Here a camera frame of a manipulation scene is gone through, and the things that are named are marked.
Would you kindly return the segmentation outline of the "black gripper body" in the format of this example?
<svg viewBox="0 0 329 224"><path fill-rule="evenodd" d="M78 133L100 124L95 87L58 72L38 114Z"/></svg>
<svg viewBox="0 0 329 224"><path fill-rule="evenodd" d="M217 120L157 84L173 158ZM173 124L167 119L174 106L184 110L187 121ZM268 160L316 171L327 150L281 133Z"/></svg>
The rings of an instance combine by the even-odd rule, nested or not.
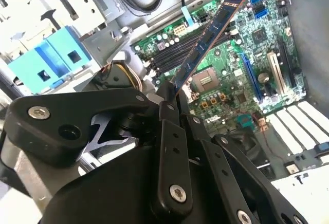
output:
<svg viewBox="0 0 329 224"><path fill-rule="evenodd" d="M61 188L41 223L230 223L186 146L134 148Z"/></svg>

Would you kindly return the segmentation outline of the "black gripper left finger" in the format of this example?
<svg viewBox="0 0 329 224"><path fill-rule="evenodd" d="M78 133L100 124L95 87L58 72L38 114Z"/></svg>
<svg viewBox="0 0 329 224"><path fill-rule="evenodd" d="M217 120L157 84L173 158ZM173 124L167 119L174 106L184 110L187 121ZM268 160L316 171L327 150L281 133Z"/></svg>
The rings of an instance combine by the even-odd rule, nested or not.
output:
<svg viewBox="0 0 329 224"><path fill-rule="evenodd" d="M101 137L134 138L134 148L186 146L188 154L175 87L166 82L156 94L159 102L133 88L16 99L4 124L4 163L44 214L54 195L81 177L80 158Z"/></svg>

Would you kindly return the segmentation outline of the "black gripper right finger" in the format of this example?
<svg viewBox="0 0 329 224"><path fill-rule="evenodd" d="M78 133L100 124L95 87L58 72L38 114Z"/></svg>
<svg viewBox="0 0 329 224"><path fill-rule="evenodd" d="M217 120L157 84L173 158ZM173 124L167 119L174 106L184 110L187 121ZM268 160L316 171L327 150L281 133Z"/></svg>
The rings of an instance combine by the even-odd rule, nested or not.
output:
<svg viewBox="0 0 329 224"><path fill-rule="evenodd" d="M187 133L188 155L198 162L199 192L222 223L307 223L227 135L210 137L202 119L177 95L180 121Z"/></svg>

